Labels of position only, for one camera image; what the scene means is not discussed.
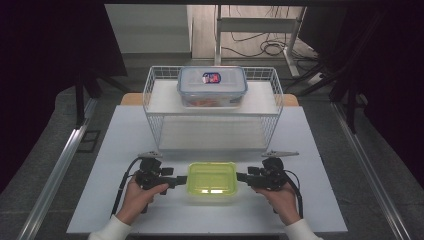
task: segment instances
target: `white sleeve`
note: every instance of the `white sleeve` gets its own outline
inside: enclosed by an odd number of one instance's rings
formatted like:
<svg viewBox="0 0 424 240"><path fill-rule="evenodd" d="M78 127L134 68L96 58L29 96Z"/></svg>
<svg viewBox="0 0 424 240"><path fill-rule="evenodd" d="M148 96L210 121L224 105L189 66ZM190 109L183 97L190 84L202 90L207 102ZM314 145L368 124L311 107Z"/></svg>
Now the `white sleeve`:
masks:
<svg viewBox="0 0 424 240"><path fill-rule="evenodd" d="M305 219L286 226L284 231L290 240L322 240L312 232Z"/></svg>
<svg viewBox="0 0 424 240"><path fill-rule="evenodd" d="M131 231L131 226L119 221L113 215L106 226L88 236L89 240L124 240Z"/></svg>

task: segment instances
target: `metal rail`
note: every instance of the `metal rail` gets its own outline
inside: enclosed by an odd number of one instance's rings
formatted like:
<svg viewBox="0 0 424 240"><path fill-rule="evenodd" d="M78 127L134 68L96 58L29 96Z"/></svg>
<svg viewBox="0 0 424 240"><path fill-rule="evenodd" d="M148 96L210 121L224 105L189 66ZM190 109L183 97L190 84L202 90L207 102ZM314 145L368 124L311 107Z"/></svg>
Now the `metal rail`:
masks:
<svg viewBox="0 0 424 240"><path fill-rule="evenodd" d="M342 126L344 133L346 134L349 144L354 150L356 159L358 160L359 165L361 166L365 177L367 178L368 183L370 184L371 189L373 190L374 195L377 198L381 209L383 210L383 214L385 215L390 227L393 230L396 239L410 240L411 236L409 235L406 226L402 220L402 217L400 216L393 200L390 198L389 194L383 187L383 184L378 178L377 173L375 172L374 167L372 166L372 163L368 158L364 148L362 147L358 137L355 134L352 134L352 132L350 131L345 121L346 115L342 107L339 103L331 103L331 105L339 119L340 125Z"/></svg>
<svg viewBox="0 0 424 240"><path fill-rule="evenodd" d="M68 142L65 145L55 167L53 168L50 177L48 178L40 196L37 199L31 213L29 214L21 232L17 239L34 239L43 223L44 217L49 210L49 207L56 195L56 192L65 176L66 170L71 163L71 160L81 142L82 137L87 129L90 118L93 115L97 100L90 99L85 108L85 119L79 129L74 129Z"/></svg>

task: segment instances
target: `food container with blue lid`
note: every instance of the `food container with blue lid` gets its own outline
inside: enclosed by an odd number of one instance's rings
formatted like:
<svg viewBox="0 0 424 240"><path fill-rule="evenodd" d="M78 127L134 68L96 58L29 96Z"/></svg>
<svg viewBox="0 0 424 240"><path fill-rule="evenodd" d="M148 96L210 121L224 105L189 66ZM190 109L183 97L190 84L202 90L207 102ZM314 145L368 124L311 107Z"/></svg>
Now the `food container with blue lid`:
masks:
<svg viewBox="0 0 424 240"><path fill-rule="evenodd" d="M241 67L183 67L177 89L189 108L236 108L247 92Z"/></svg>

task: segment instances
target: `wire basket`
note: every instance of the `wire basket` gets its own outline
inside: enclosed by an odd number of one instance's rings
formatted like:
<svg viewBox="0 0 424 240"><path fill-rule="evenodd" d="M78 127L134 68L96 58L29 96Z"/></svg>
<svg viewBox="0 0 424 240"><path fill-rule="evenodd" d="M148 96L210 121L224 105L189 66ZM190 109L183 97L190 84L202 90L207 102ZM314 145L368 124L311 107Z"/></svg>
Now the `wire basket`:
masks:
<svg viewBox="0 0 424 240"><path fill-rule="evenodd" d="M244 67L248 91L240 108L189 109L177 92L179 66L150 68L143 108L159 151L264 151L283 109L274 68Z"/></svg>

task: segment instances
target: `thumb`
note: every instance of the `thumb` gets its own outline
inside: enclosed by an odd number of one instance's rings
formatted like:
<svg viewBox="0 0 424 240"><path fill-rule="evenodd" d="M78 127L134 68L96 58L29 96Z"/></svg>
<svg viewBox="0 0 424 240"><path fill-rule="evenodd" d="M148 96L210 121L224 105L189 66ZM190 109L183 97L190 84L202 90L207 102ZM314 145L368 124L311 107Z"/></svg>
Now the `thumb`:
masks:
<svg viewBox="0 0 424 240"><path fill-rule="evenodd" d="M161 193L161 192L165 191L168 188L169 188L168 183L164 183L164 184L161 184L161 185L157 185L157 186L155 186L155 187L147 190L146 192L148 192L149 195L154 196L154 195L156 195L158 193Z"/></svg>

